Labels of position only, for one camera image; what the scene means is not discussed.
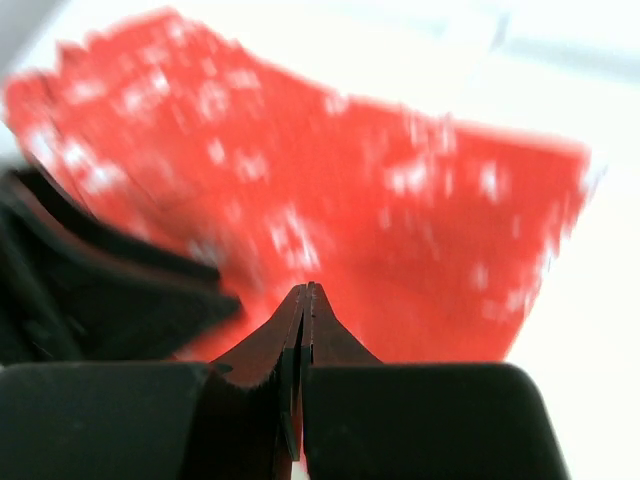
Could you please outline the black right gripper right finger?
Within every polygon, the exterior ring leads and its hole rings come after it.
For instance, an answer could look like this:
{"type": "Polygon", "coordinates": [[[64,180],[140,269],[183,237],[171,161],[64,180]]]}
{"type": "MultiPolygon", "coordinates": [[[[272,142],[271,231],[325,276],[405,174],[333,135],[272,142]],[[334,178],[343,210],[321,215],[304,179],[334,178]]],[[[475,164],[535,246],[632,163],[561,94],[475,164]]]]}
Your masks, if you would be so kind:
{"type": "Polygon", "coordinates": [[[306,286],[302,314],[303,365],[381,365],[338,320],[321,284],[306,286]]]}

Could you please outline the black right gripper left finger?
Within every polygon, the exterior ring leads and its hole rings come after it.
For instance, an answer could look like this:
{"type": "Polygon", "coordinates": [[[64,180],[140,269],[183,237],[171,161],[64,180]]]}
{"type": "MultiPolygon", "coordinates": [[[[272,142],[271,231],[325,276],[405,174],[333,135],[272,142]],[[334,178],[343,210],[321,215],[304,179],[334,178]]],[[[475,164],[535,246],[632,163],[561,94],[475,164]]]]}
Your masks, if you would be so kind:
{"type": "Polygon", "coordinates": [[[227,367],[225,379],[240,388],[276,385],[277,417],[293,460],[300,458],[302,413],[301,344],[306,286],[294,286],[269,320],[214,361],[227,367]]]}

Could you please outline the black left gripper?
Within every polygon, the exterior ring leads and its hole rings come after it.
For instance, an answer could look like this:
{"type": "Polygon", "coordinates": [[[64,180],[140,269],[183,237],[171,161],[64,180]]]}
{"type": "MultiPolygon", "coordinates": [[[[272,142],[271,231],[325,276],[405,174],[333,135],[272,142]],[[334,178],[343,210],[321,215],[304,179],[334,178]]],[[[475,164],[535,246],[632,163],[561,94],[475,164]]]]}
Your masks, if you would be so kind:
{"type": "Polygon", "coordinates": [[[1,175],[1,360],[152,360],[231,323],[219,271],[125,235],[38,168],[1,175]]]}

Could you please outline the red white patterned trousers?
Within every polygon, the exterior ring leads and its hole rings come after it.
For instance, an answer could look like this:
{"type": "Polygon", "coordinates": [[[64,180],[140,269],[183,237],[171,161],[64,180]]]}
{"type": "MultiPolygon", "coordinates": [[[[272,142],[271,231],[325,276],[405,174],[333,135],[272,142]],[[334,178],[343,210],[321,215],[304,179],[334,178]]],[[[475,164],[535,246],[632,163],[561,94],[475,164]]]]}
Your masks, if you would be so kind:
{"type": "Polygon", "coordinates": [[[3,94],[82,206],[241,297],[199,359],[312,280],[383,360],[499,361],[588,196],[583,146],[344,96],[173,10],[63,44],[3,94]]]}

